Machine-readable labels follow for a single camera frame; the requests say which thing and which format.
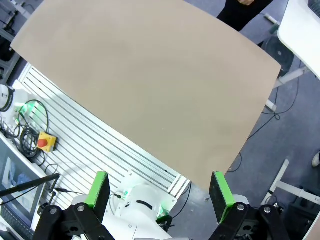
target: monitor screen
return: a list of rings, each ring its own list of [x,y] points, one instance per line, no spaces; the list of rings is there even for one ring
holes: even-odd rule
[[[7,146],[5,142],[0,139],[0,191],[13,188],[17,185],[39,179],[28,165],[26,165],[20,158]],[[17,198],[21,194],[25,195],[6,204],[17,217],[31,227],[34,214],[42,194],[43,185],[26,193],[28,190],[16,192],[2,197],[2,201],[7,202]]]

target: keyboard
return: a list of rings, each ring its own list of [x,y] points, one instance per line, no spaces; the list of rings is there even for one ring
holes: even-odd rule
[[[24,240],[32,240],[34,231],[30,229],[23,221],[21,221],[14,212],[3,205],[1,207],[0,216],[15,230]]]

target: metal slat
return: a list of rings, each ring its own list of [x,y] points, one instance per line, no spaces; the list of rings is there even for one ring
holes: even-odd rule
[[[61,89],[29,63],[19,77],[25,90],[39,99],[48,110],[49,133],[58,137],[56,150],[46,153],[42,169],[61,174],[59,187],[87,194],[97,171],[109,173],[115,192],[126,174],[133,171],[157,188],[179,198],[189,180],[159,161],[129,139],[102,122],[69,98]],[[31,116],[35,128],[46,126],[46,115],[39,107]],[[69,207],[77,194],[58,193],[54,204]],[[48,202],[51,195],[42,196]]]

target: brown cardboard sheet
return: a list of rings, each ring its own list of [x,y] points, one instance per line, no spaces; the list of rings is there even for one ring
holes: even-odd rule
[[[45,0],[12,43],[72,99],[209,189],[252,131],[280,70],[181,0]]]

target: person's hand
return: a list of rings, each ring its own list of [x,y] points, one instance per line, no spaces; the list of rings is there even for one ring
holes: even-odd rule
[[[249,6],[250,4],[252,4],[255,0],[238,0],[239,3]]]

